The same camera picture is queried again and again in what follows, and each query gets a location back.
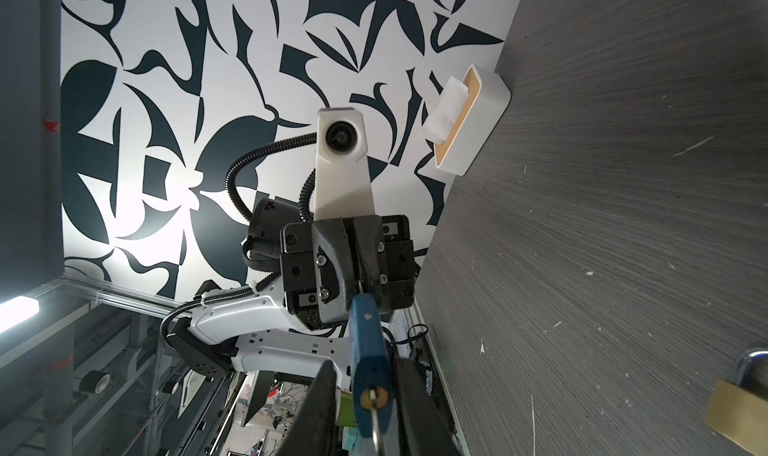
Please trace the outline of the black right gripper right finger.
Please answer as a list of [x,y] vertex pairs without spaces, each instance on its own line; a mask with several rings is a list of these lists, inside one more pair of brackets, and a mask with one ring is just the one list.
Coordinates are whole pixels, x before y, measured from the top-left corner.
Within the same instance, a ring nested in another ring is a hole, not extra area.
[[397,358],[394,381],[401,455],[459,456],[460,451],[427,394],[416,364]]

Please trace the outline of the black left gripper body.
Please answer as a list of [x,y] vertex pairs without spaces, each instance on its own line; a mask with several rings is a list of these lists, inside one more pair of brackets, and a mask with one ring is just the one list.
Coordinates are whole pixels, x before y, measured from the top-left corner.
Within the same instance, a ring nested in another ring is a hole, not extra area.
[[359,294],[371,294],[381,314],[414,302],[416,262],[405,215],[291,223],[280,237],[287,310],[305,326],[347,320]]

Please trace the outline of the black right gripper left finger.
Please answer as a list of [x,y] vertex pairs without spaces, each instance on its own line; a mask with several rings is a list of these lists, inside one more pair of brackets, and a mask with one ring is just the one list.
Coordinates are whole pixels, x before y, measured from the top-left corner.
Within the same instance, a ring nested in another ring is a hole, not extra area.
[[303,405],[276,455],[335,455],[336,372],[331,361],[320,367]]

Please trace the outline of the blue padlock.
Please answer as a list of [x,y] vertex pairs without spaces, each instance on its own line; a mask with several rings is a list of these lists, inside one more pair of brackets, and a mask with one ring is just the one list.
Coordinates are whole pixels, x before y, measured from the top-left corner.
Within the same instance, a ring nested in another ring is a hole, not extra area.
[[391,363],[374,296],[361,293],[352,299],[349,312],[352,394],[361,437],[370,439],[376,455],[385,455],[394,399]]

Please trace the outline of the brass padlock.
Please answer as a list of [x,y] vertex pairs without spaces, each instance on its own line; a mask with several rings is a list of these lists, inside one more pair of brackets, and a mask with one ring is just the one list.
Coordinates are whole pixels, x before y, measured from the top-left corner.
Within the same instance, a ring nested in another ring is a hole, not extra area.
[[705,424],[751,455],[767,454],[767,395],[746,387],[751,369],[767,360],[767,347],[743,352],[726,380],[718,379]]

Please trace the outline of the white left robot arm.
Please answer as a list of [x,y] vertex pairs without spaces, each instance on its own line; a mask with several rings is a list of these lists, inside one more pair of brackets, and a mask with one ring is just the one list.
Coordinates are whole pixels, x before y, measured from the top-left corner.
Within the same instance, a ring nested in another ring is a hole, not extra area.
[[[297,203],[265,199],[247,206],[236,180],[248,165],[315,145],[316,167]],[[329,364],[350,389],[361,375],[367,334],[415,299],[409,222],[374,208],[365,136],[348,123],[275,141],[238,157],[225,190],[249,223],[244,259],[265,277],[238,288],[204,284],[161,322],[163,341],[197,373],[275,371],[314,377]]]

